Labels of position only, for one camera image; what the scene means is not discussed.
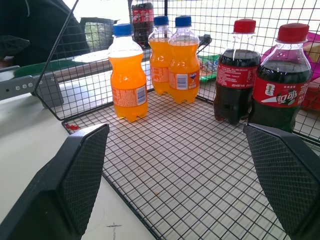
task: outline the orange soda bottle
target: orange soda bottle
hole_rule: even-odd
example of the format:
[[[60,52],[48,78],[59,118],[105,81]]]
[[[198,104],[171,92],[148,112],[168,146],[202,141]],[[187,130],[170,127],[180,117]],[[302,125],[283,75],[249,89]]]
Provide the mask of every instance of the orange soda bottle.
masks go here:
[[[134,122],[147,115],[147,78],[141,67],[142,48],[132,38],[130,24],[114,24],[108,50],[112,64],[111,88],[115,114]]]
[[[172,57],[168,41],[173,33],[169,30],[168,16],[156,16],[153,21],[154,31],[148,39],[152,48],[150,57],[151,82],[155,92],[161,95],[164,92],[170,93],[168,68]]]
[[[169,39],[172,60],[169,66],[170,94],[180,104],[195,101],[200,85],[199,38],[191,31],[191,17],[175,18],[176,32]]]

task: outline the orange label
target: orange label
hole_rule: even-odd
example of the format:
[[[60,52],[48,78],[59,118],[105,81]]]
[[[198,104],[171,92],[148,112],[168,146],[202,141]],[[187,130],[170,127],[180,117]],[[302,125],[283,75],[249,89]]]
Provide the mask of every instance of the orange label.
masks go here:
[[[167,67],[151,67],[151,78],[156,83],[167,83],[169,82]]]
[[[170,87],[178,90],[197,88],[200,84],[199,75],[200,70],[184,74],[169,72]]]
[[[147,85],[132,89],[112,88],[113,104],[119,107],[137,107],[147,101]]]

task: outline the white table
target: white table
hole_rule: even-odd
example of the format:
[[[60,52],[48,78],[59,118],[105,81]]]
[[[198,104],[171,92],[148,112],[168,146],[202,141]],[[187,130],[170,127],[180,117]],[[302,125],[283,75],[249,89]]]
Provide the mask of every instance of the white table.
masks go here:
[[[0,222],[36,172],[58,151],[68,133],[30,94],[0,101]],[[83,240],[153,240],[102,178]]]

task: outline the wire basket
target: wire basket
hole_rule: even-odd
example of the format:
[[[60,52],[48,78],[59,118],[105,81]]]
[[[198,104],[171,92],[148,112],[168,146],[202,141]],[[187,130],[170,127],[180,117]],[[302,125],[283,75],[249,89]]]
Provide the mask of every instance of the wire basket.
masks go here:
[[[167,15],[171,30],[175,17],[190,15],[194,33],[212,38],[198,53],[206,58],[220,54],[231,37],[234,21],[241,18],[256,20],[255,41],[260,54],[275,45],[283,24],[308,24],[309,31],[318,34],[320,1],[80,0],[70,8],[36,93],[69,133],[109,124],[103,176],[152,235],[168,240],[290,239],[259,184],[243,133],[245,121],[233,126],[215,120],[214,79],[201,82],[194,103],[176,104],[170,96],[153,91],[151,50],[145,41],[152,22],[135,22],[133,9]],[[82,17],[106,19],[103,27],[85,25],[85,32],[78,33],[85,34],[90,53],[52,61],[57,49],[65,46],[63,36],[68,33],[70,19],[81,22]],[[147,75],[148,115],[133,123],[118,119],[114,113],[112,66],[107,57],[112,34],[103,32],[112,29],[112,21],[130,22],[142,36],[135,40],[144,51],[141,66]],[[320,54],[315,48],[307,54],[314,61],[313,73],[317,73]],[[47,76],[54,78],[52,92],[42,92],[41,79]],[[318,112],[300,110],[294,131],[320,155]]]

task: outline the red label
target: red label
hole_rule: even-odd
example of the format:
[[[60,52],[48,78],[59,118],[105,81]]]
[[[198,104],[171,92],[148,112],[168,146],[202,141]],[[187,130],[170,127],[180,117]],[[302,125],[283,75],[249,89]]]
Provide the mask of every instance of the red label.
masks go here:
[[[190,73],[169,72],[169,85],[173,89],[188,90],[199,87],[200,69]]]
[[[147,85],[132,89],[111,87],[113,104],[119,107],[137,107],[147,102]]]
[[[216,82],[233,89],[250,89],[254,87],[258,66],[237,67],[219,63]]]
[[[151,67],[151,79],[156,83],[167,83],[169,82],[167,67]]]
[[[154,21],[154,10],[152,8],[145,9],[133,9],[133,22],[134,23],[144,23],[144,22],[153,22]]]
[[[257,102],[277,108],[292,108],[303,102],[309,81],[297,84],[284,84],[256,78],[253,98]]]

